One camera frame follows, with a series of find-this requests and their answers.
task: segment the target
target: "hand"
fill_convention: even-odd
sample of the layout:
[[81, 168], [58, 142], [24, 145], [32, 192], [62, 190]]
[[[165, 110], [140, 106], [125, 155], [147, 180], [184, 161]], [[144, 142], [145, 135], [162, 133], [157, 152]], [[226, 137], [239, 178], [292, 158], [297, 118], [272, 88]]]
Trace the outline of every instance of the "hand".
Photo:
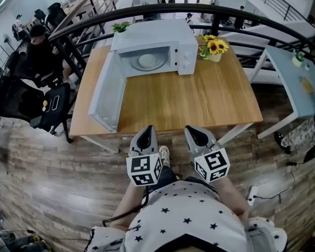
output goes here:
[[56, 47], [54, 47], [52, 53], [55, 54], [55, 55], [58, 55], [58, 54], [59, 54], [59, 51], [58, 51], [58, 49], [57, 49]]

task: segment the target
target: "white shirt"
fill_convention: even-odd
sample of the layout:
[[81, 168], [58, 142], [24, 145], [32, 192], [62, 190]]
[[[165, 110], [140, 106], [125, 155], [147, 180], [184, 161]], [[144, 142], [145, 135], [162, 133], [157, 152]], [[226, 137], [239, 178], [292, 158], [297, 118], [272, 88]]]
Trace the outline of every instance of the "white shirt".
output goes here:
[[185, 21], [189, 24], [189, 25], [192, 25], [193, 24], [193, 21], [190, 19], [190, 18], [186, 18]]
[[[175, 242], [191, 240], [192, 246], [205, 245], [210, 251], [219, 247], [228, 252], [257, 252], [260, 250], [254, 246], [259, 240], [251, 240], [255, 233], [258, 233], [256, 238], [261, 235], [260, 242], [271, 247], [261, 252], [283, 251], [287, 235], [282, 229], [274, 228], [273, 222], [265, 218], [253, 218], [250, 223], [245, 227], [219, 201], [218, 195], [202, 184], [177, 181], [149, 195], [147, 206], [126, 233], [114, 228], [93, 228], [86, 251], [150, 252], [159, 248], [168, 251]], [[266, 234], [255, 230], [263, 227], [268, 233], [265, 241]]]
[[19, 19], [15, 20], [14, 22], [17, 32], [20, 33], [23, 30], [23, 25]]

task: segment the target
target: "desk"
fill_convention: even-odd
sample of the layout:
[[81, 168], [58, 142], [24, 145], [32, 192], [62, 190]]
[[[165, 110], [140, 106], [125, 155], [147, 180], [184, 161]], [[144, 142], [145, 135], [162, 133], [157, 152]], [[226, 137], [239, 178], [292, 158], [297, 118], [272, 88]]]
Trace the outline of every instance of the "desk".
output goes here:
[[[88, 116], [90, 101], [111, 46], [92, 50], [77, 95], [70, 128], [111, 152], [118, 147], [99, 135], [110, 134]], [[197, 59], [195, 74], [157, 73], [127, 79], [117, 133], [136, 133], [152, 124], [157, 131], [183, 130], [186, 125], [236, 125], [218, 142], [224, 144], [263, 118], [251, 85], [232, 48], [219, 63]]]
[[[270, 59], [293, 108], [292, 114], [258, 134], [258, 139], [274, 133], [297, 118], [315, 115], [315, 65], [310, 60], [305, 60], [301, 67], [296, 67], [292, 57], [291, 52], [268, 46], [250, 76], [250, 82], [253, 82], [266, 59]], [[305, 63], [309, 65], [309, 70], [305, 69]], [[306, 83], [306, 80], [311, 84], [313, 92], [308, 93], [303, 88], [302, 83]]]
[[29, 34], [30, 29], [36, 24], [40, 24], [40, 21], [37, 18], [33, 17], [31, 21], [25, 26], [24, 31]]
[[[63, 10], [65, 12], [65, 14], [69, 15], [72, 11], [74, 11], [74, 9], [82, 2], [83, 0], [76, 0], [74, 1], [72, 4], [68, 4], [69, 7], [64, 7]], [[88, 9], [92, 10], [92, 6], [91, 6], [91, 3], [90, 3], [90, 0], [88, 0], [80, 9], [79, 11], [77, 12], [77, 14], [83, 12], [83, 11], [86, 11], [88, 13]], [[72, 21], [74, 23], [77, 23], [80, 21], [80, 19], [78, 17], [74, 17], [72, 19]]]

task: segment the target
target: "microwave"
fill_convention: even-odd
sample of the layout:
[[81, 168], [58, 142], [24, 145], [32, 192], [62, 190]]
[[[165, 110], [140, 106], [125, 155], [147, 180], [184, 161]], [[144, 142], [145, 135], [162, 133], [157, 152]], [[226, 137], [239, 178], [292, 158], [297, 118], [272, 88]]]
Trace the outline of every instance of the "microwave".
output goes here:
[[127, 77], [177, 71], [193, 74], [198, 43], [184, 19], [135, 23], [115, 33], [88, 115], [116, 132]]

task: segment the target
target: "black railing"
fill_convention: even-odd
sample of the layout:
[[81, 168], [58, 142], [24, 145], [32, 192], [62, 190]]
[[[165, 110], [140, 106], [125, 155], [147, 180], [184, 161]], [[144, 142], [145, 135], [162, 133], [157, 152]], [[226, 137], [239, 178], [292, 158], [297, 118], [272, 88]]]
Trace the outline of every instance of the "black railing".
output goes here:
[[[84, 5], [86, 5], [88, 1], [92, 6], [92, 16], [94, 17], [97, 17], [98, 14], [104, 14], [106, 12], [117, 9], [116, 3], [118, 0], [103, 0], [103, 3], [99, 7], [95, 6], [96, 0], [82, 0], [79, 5], [77, 5], [77, 7], [56, 27], [53, 34], [64, 29], [65, 27], [72, 27], [73, 29], [76, 29], [75, 25], [68, 25], [75, 18], [75, 16], [77, 16], [77, 13]], [[83, 18], [81, 20], [81, 23], [84, 23], [85, 21], [85, 18]], [[90, 29], [90, 27], [91, 26], [87, 26], [83, 29], [76, 29], [74, 35], [77, 36], [77, 33], [80, 34], [79, 40], [76, 44], [74, 44], [72, 41], [73, 35], [63, 36], [60, 42], [57, 41], [55, 43], [59, 51], [62, 53], [64, 59], [67, 61], [68, 65], [73, 69], [73, 71], [79, 78], [81, 78], [82, 76], [80, 69], [85, 69], [86, 66], [84, 56], [90, 53], [91, 49], [93, 48], [93, 43], [97, 41], [95, 40], [95, 38], [98, 38], [101, 33], [105, 34], [104, 23], [99, 23], [98, 25], [95, 25], [92, 29]], [[65, 49], [71, 50], [71, 56], [67, 55]], [[78, 64], [74, 63], [72, 57], [75, 57], [75, 59], [78, 60]]]
[[[95, 27], [100, 24], [104, 24], [113, 20], [124, 19], [128, 17], [134, 17], [138, 15], [152, 15], [152, 14], [159, 14], [159, 13], [175, 13], [175, 12], [193, 12], [193, 13], [207, 13], [213, 14], [214, 20], [211, 25], [192, 25], [192, 29], [208, 29], [211, 31], [212, 35], [218, 35], [218, 31], [228, 31], [228, 32], [236, 32], [240, 34], [245, 34], [249, 36], [260, 37], [263, 39], [268, 40], [268, 45], [276, 46], [276, 47], [287, 47], [288, 49], [300, 49], [301, 51], [305, 52], [308, 55], [308, 58], [315, 59], [315, 56], [310, 55], [307, 51], [303, 49], [307, 46], [310, 51], [315, 50], [315, 43], [312, 42], [310, 39], [306, 38], [305, 36], [301, 35], [300, 33], [288, 28], [287, 26], [274, 22], [268, 18], [260, 17], [248, 12], [242, 12], [237, 9], [232, 9], [228, 7], [221, 7], [221, 6], [212, 6], [212, 5], [203, 5], [203, 4], [154, 4], [154, 5], [145, 5], [145, 6], [136, 6], [136, 7], [129, 7], [124, 9], [115, 10], [112, 12], [105, 12], [102, 15], [93, 16], [85, 21], [79, 22], [74, 25], [70, 25], [64, 27], [63, 29], [56, 29], [56, 31], [50, 36], [49, 40], [54, 41], [55, 44], [58, 46], [60, 51], [64, 51], [64, 48], [61, 47], [61, 42], [63, 39], [68, 42], [68, 44], [75, 50], [72, 51], [74, 58], [78, 61], [77, 65], [75, 64], [72, 69], [76, 72], [78, 76], [80, 76], [81, 72], [78, 71], [78, 68], [85, 69], [86, 62], [85, 59], [89, 57], [89, 53], [82, 53], [79, 49], [87, 44], [95, 43], [100, 40], [104, 40], [107, 38], [113, 37], [113, 33], [101, 35], [95, 38], [90, 38], [85, 41], [81, 41], [78, 44], [73, 44], [70, 37], [74, 35], [78, 30], [89, 29], [90, 27]], [[259, 24], [266, 25], [277, 31], [286, 33], [297, 39], [298, 44], [295, 43], [288, 43], [283, 40], [262, 35], [259, 33], [255, 33], [252, 31], [246, 30], [239, 30], [230, 27], [220, 27], [220, 20], [226, 19], [228, 17], [239, 17], [245, 20], [255, 21]], [[263, 51], [263, 48], [260, 46], [254, 46], [251, 44], [243, 44], [243, 43], [234, 43], [234, 45], [243, 46], [246, 48], [255, 48]], [[73, 60], [68, 61], [68, 55], [63, 54], [66, 61], [70, 62], [70, 66], [73, 64]], [[259, 57], [258, 54], [251, 55], [249, 57], [242, 56], [240, 57], [241, 60], [245, 59], [252, 59], [256, 61]]]
[[280, 16], [283, 17], [283, 20], [308, 20], [299, 13], [294, 7], [288, 4], [285, 0], [262, 0], [266, 5], [269, 5], [273, 8]]

